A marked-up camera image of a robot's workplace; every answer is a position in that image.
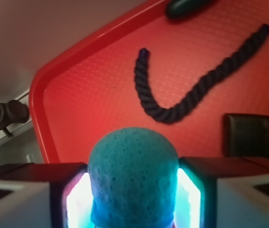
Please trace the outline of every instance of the blue sponge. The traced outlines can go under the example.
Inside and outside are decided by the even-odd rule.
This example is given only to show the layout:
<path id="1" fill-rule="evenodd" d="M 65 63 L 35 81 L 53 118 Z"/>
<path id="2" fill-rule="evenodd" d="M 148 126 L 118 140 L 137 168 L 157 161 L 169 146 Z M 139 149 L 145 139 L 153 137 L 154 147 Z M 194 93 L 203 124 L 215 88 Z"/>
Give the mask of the blue sponge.
<path id="1" fill-rule="evenodd" d="M 99 228 L 164 228 L 173 223 L 178 156 L 161 134 L 124 128 L 90 155 L 92 222 Z"/>

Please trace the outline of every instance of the glowing light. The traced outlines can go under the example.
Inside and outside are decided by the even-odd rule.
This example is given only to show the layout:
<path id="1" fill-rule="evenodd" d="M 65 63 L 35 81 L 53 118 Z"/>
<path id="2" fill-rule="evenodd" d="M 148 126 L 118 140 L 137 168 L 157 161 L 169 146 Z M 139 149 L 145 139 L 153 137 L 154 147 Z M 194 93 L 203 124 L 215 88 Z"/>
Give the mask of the glowing light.
<path id="1" fill-rule="evenodd" d="M 182 169 L 177 171 L 176 228 L 199 228 L 201 213 L 201 191 Z M 85 173 L 67 196 L 69 228 L 94 228 L 91 222 L 93 195 L 90 177 Z"/>
<path id="2" fill-rule="evenodd" d="M 91 222 L 93 195 L 90 177 L 85 173 L 66 199 L 69 228 L 94 228 Z"/>
<path id="3" fill-rule="evenodd" d="M 175 226 L 177 228 L 199 228 L 201 191 L 182 169 L 177 171 L 177 180 Z"/>

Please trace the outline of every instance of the dark blue rope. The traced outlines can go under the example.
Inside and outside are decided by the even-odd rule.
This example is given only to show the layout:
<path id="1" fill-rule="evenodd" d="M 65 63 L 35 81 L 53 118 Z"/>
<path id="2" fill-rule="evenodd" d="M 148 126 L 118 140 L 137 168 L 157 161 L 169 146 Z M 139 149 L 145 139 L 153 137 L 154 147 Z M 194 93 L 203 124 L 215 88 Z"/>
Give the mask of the dark blue rope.
<path id="1" fill-rule="evenodd" d="M 145 48 L 141 49 L 134 69 L 134 81 L 145 112 L 155 121 L 166 124 L 182 120 L 184 116 L 188 115 L 198 105 L 213 86 L 223 81 L 251 58 L 265 42 L 268 34 L 269 25 L 263 24 L 257 32 L 253 33 L 244 42 L 237 52 L 233 53 L 231 57 L 224 59 L 216 69 L 202 76 L 182 101 L 169 109 L 160 107 L 154 99 L 148 83 L 149 51 Z"/>

